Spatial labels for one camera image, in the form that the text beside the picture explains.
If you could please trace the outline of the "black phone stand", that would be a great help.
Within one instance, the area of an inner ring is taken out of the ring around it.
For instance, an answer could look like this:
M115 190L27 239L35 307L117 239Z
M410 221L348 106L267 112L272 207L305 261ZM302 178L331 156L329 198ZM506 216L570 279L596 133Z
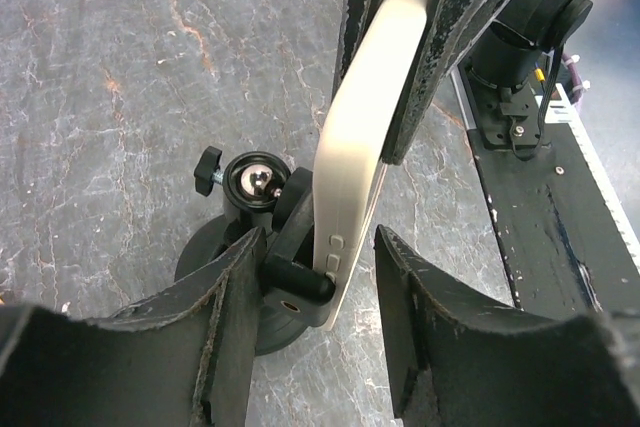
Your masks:
M223 213L201 227L181 252L175 280L222 256L254 229L264 240L255 272L262 307L255 352L264 356L296 341L329 317L336 286L312 268L314 254L313 173L290 169L278 156L250 151L221 163L220 149L209 146L194 169L195 190L224 193Z

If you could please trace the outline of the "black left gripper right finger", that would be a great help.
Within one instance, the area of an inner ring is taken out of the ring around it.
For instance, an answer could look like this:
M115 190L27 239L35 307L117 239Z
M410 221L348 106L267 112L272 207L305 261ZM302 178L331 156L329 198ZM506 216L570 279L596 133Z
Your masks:
M407 426L635 426L639 316L553 320L503 304L379 226L377 293L394 416Z

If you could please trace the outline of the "black smartphone pink case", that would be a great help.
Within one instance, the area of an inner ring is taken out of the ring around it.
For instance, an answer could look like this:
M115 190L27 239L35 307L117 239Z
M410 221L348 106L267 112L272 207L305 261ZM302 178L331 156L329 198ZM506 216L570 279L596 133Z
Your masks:
M383 0L335 94L313 166L313 269L335 285L335 324L386 174L380 157L430 0Z

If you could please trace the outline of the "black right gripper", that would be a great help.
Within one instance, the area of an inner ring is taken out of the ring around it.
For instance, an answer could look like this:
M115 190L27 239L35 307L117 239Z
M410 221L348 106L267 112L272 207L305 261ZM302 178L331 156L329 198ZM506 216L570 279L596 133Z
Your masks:
M564 45L592 6L590 0L430 0L427 26L384 142L382 161L403 161L440 82L502 8L470 57L473 74L497 88L522 85L541 54Z

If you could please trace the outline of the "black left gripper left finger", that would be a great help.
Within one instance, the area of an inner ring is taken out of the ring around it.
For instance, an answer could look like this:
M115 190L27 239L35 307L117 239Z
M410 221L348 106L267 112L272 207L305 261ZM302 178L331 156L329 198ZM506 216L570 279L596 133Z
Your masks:
M262 296L264 236L106 318L1 309L5 426L241 426Z

